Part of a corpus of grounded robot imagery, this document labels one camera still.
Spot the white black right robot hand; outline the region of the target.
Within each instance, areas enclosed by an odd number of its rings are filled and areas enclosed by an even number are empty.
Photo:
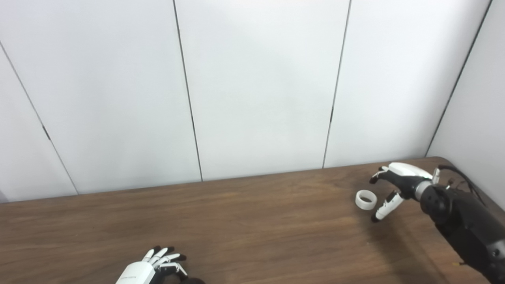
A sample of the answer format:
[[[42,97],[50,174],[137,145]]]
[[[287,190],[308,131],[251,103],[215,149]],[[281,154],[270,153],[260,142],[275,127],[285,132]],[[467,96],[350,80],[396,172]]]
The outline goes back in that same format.
[[[393,212],[403,201],[420,198],[427,187],[433,185],[433,175],[417,166],[393,162],[382,166],[369,180],[372,185],[379,180],[386,180],[396,187],[385,199],[384,203],[371,217],[373,223],[382,221]]]

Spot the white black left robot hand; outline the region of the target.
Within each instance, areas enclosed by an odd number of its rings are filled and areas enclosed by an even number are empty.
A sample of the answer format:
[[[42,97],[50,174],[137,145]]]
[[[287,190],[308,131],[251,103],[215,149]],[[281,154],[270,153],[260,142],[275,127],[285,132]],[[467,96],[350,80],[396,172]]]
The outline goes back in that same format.
[[[116,284],[162,284],[171,275],[182,281],[188,279],[188,273],[180,264],[187,257],[174,251],[174,247],[153,247],[140,261],[130,263]]]

